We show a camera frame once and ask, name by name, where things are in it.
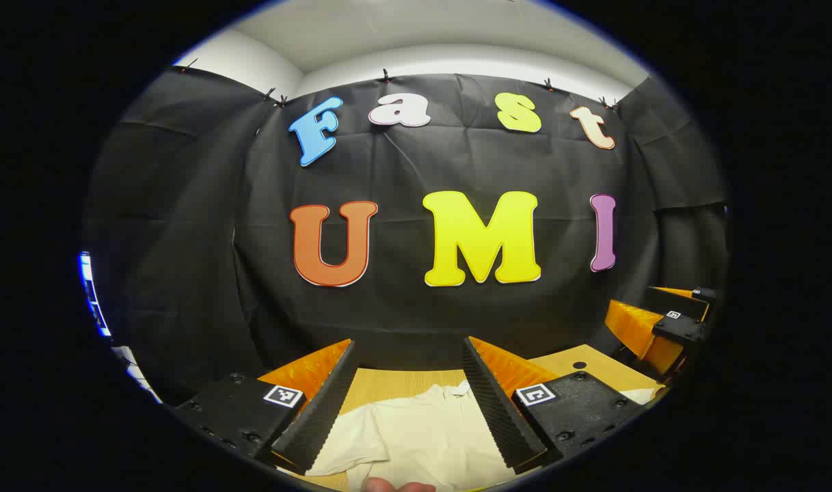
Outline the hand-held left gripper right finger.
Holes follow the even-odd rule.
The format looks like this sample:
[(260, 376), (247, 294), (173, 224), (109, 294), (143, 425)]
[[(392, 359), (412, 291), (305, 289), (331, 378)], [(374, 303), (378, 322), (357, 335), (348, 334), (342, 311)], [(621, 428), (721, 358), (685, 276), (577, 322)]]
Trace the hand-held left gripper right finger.
[(474, 337), (462, 364), (501, 457), (516, 473), (570, 462), (646, 411), (585, 370), (559, 376)]

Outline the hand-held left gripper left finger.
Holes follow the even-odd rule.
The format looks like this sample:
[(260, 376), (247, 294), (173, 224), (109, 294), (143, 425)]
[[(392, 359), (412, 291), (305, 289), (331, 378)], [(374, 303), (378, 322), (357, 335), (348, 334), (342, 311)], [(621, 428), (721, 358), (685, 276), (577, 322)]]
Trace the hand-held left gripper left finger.
[(305, 474), (340, 414), (358, 368), (356, 349), (346, 339), (261, 377), (229, 374), (173, 414), (246, 460)]

